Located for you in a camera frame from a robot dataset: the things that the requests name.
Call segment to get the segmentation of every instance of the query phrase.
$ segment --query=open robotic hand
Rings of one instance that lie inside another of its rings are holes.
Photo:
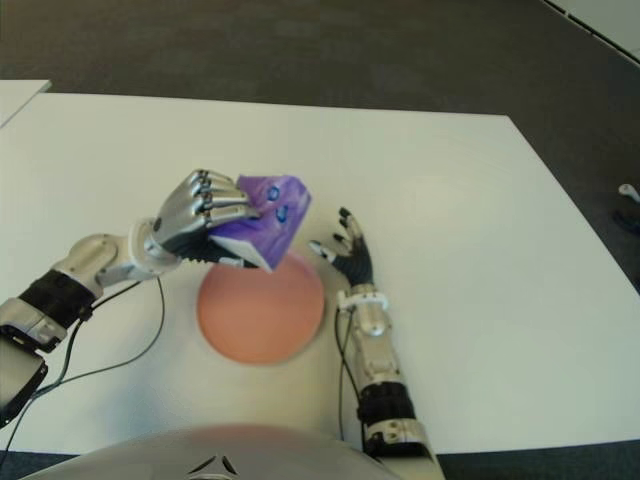
[[[346,335],[355,345],[355,383],[358,419],[364,424],[363,450],[378,458],[400,477],[442,479],[442,471],[433,455],[424,426],[417,420],[405,378],[391,339],[389,302],[373,281],[373,264],[362,229],[346,208],[340,209],[340,225],[347,233],[333,238],[346,254],[317,241],[310,248],[326,259],[348,280],[350,289],[338,292],[336,322],[348,319]],[[346,366],[348,340],[336,339]]]
[[[338,233],[334,233],[333,238],[342,244],[347,255],[339,255],[317,241],[310,242],[309,246],[342,273],[352,287],[373,284],[373,265],[362,229],[349,210],[343,207],[339,213],[340,225],[346,230],[348,238]]]
[[[247,194],[233,180],[196,170],[169,195],[157,217],[137,222],[128,236],[80,240],[20,296],[0,305],[0,428],[47,374],[36,350],[51,352],[74,322],[88,319],[104,288],[157,277],[183,259],[251,266],[216,245],[208,232],[254,216]]]

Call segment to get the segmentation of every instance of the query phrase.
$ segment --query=robot finger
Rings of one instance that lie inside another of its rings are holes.
[[[338,233],[334,233],[333,238],[346,249],[347,254],[351,253],[351,242],[347,238]]]
[[[344,207],[340,209],[340,225],[347,230],[347,234],[349,234],[349,238],[352,241],[362,238],[362,229],[356,217]]]
[[[207,177],[199,178],[192,187],[194,194],[210,193],[210,192],[233,192],[238,189],[233,182],[226,180],[210,179]]]
[[[324,258],[329,263],[335,262],[336,258],[338,257],[338,254],[336,252],[328,247],[325,247],[320,242],[316,242],[315,240],[311,240],[309,242],[309,248],[313,250],[316,255]]]
[[[214,172],[213,170],[202,170],[202,176],[207,180],[210,180],[211,183],[220,182],[235,185],[235,182],[231,177],[227,177],[226,175],[222,175],[221,173]]]
[[[249,196],[241,190],[227,190],[221,192],[211,192],[205,195],[207,198],[206,207],[226,207],[228,205],[247,205]]]
[[[198,181],[202,178],[202,172],[203,170],[194,170],[187,176],[187,178],[184,179],[184,182],[182,182],[182,184],[190,187],[191,185],[198,183]]]
[[[208,195],[198,195],[196,197],[193,198],[193,200],[190,202],[191,203],[191,209],[194,213],[196,212],[202,212],[203,210],[205,210],[205,205],[208,201]]]
[[[223,223],[243,220],[245,218],[258,218],[258,211],[248,205],[229,205],[226,207],[214,207],[208,210],[210,221],[208,228],[217,227]]]

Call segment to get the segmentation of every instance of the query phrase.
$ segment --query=wire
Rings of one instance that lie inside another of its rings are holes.
[[[82,373],[80,375],[76,375],[74,377],[71,377],[71,378],[68,378],[68,379],[65,380],[64,377],[66,376],[67,370],[69,369],[69,363],[70,363],[70,360],[71,360],[71,352],[73,350],[73,345],[74,345],[76,336],[78,334],[78,331],[80,330],[80,326],[84,323],[83,321],[79,321],[78,324],[76,325],[75,329],[71,333],[70,338],[69,338],[69,343],[67,345],[67,352],[65,354],[64,364],[62,366],[60,374],[58,375],[58,378],[54,382],[50,383],[49,385],[36,390],[36,392],[33,394],[31,399],[29,400],[29,403],[27,403],[25,405],[25,407],[23,408],[22,413],[18,417],[18,420],[16,420],[16,424],[13,427],[13,431],[11,432],[11,435],[9,436],[9,440],[7,441],[7,445],[6,445],[5,449],[4,449],[4,452],[3,452],[3,455],[2,455],[2,459],[0,459],[0,473],[2,472],[2,466],[4,465],[7,457],[9,456],[9,448],[11,448],[11,443],[13,442],[13,439],[14,439],[14,437],[16,435],[16,432],[18,431],[18,427],[22,423],[22,419],[26,415],[27,411],[29,410],[31,405],[33,405],[33,403],[36,400],[41,398],[43,395],[55,390],[56,388],[64,385],[65,383],[69,383],[69,382],[72,382],[74,380],[79,380],[80,378],[88,377],[89,375],[95,375],[95,374],[98,374],[98,373],[101,373],[101,372],[106,372],[108,370],[113,370],[113,369],[116,369],[116,368],[119,368],[119,367],[123,367],[125,365],[129,365],[130,363],[133,363],[136,360],[138,360],[140,357],[142,357],[145,353],[147,353],[151,349],[151,347],[153,347],[155,345],[156,341],[158,340],[158,337],[160,337],[160,333],[163,330],[164,322],[165,322],[165,314],[166,314],[166,305],[165,305],[165,298],[164,298],[164,290],[162,288],[162,282],[160,281],[160,278],[156,278],[156,280],[158,282],[158,290],[160,291],[160,302],[161,302],[162,310],[161,310],[161,314],[160,314],[160,325],[158,326],[158,330],[156,331],[156,334],[154,335],[154,337],[151,340],[151,342],[149,343],[149,345],[147,345],[140,353],[138,353],[134,357],[130,358],[129,360],[117,363],[117,364],[112,365],[110,367],[100,368],[98,370],[92,370],[90,372]],[[95,305],[93,305],[92,310],[95,311],[96,309],[98,309],[99,307],[104,305],[105,303],[113,300],[116,297],[119,297],[120,295],[122,295],[123,293],[128,292],[132,288],[137,287],[138,285],[140,285],[140,283],[141,282],[135,282],[135,283],[129,285],[128,287],[123,288],[122,290],[114,293],[113,295],[110,295],[109,297],[105,298],[104,300],[102,300],[102,301],[96,303]]]
[[[153,339],[151,340],[151,342],[149,342],[149,345],[147,345],[140,353],[138,353],[134,357],[131,357],[129,360],[125,360],[124,362],[116,363],[115,365],[111,365],[109,367],[99,368],[97,370],[92,370],[90,372],[81,373],[80,375],[76,375],[74,377],[67,378],[66,380],[63,380],[62,382],[60,382],[59,386],[62,386],[65,383],[73,382],[75,380],[80,380],[81,378],[88,377],[89,375],[95,375],[97,373],[107,372],[109,370],[115,370],[116,368],[124,367],[125,365],[129,365],[130,363],[135,362],[140,357],[142,357],[144,354],[146,354],[149,350],[151,350],[151,348],[158,341],[158,338],[160,337],[160,333],[162,333],[162,329],[164,327],[165,314],[166,314],[166,306],[165,306],[164,290],[162,288],[162,282],[160,281],[160,278],[156,278],[156,281],[158,282],[158,290],[160,291],[160,303],[161,303],[161,306],[162,306],[162,311],[160,313],[160,325],[158,326],[158,330],[156,331],[156,334],[154,335]]]
[[[140,285],[140,283],[142,282],[134,282],[131,285],[129,285],[127,288],[123,288],[122,290],[114,293],[113,295],[109,295],[107,298],[104,298],[102,300],[100,300],[98,303],[96,303],[93,307],[92,310],[97,310],[99,307],[101,307],[102,305],[104,305],[107,302],[110,302],[111,300],[113,300],[114,298],[118,298],[120,295],[122,295],[123,293],[127,293],[129,290],[131,290],[134,287],[137,287],[138,285]]]
[[[356,385],[355,378],[353,376],[353,372],[351,371],[351,367],[346,359],[346,350],[349,343],[351,326],[353,324],[353,312],[349,315],[349,321],[347,323],[347,331],[345,333],[344,341],[340,341],[340,333],[339,333],[339,324],[340,324],[340,310],[336,309],[335,321],[334,321],[334,336],[336,339],[336,345],[338,347],[338,352],[340,353],[340,378],[338,384],[338,426],[340,427],[340,440],[344,440],[344,425],[342,422],[342,397],[343,397],[343,379],[344,372],[346,370],[347,375],[349,376],[349,381],[351,383],[351,387],[353,388],[353,393],[356,396],[356,400],[358,402],[358,406],[360,404],[360,395],[358,393],[358,387]],[[362,447],[364,448],[364,424],[360,422],[360,439],[362,441]]]

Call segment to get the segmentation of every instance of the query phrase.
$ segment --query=gray carpet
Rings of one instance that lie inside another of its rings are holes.
[[[616,193],[640,184],[640,69],[540,1],[2,6],[0,78],[49,78],[56,92],[509,115],[626,274],[640,276],[640,238],[611,220],[617,208],[640,215]],[[4,478],[39,467],[34,458],[46,457],[15,456]],[[443,465],[452,479],[636,479],[640,442]]]

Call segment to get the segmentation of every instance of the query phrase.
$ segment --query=pink plate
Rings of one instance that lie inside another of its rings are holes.
[[[272,274],[257,268],[211,268],[198,294],[198,323],[207,342],[225,357],[271,364],[309,343],[323,308],[318,274],[290,252]]]

